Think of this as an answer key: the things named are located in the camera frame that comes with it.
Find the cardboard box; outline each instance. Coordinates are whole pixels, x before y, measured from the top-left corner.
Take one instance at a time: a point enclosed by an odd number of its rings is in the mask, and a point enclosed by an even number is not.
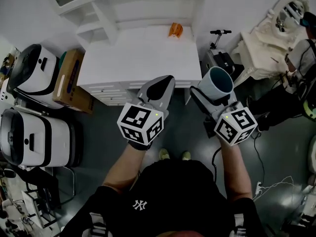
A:
[[[83,57],[84,54],[77,49],[66,53],[53,92],[53,101],[73,110],[91,114],[94,97],[77,86]]]

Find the white container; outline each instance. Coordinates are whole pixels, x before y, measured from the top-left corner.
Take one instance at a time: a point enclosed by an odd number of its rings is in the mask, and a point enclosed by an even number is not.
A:
[[[197,86],[209,99],[217,100],[231,94],[234,83],[230,75],[220,67],[212,67]]]

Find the black t-shirt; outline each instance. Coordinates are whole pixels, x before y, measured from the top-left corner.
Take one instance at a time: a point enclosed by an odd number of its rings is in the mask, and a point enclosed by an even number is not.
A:
[[[201,162],[169,159],[145,168],[124,195],[99,187],[61,236],[82,236],[84,231],[110,232],[113,237],[156,237],[169,231],[265,236],[251,199],[229,203]]]

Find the black backpack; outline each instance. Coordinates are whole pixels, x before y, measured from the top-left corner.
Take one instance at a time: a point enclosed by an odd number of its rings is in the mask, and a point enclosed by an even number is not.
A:
[[[316,57],[316,46],[311,39],[307,39],[314,55]],[[302,75],[302,78],[296,82],[297,91],[296,94],[302,103],[302,114],[307,118],[315,121],[316,112],[313,110],[316,108],[316,62],[309,68],[309,70]]]

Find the orange object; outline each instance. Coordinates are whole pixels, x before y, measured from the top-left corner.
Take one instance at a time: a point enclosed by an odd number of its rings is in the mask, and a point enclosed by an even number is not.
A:
[[[181,24],[172,23],[172,25],[170,27],[170,31],[169,31],[169,37],[176,36],[176,37],[180,38],[180,36],[182,35],[182,32],[183,32],[183,27]]]

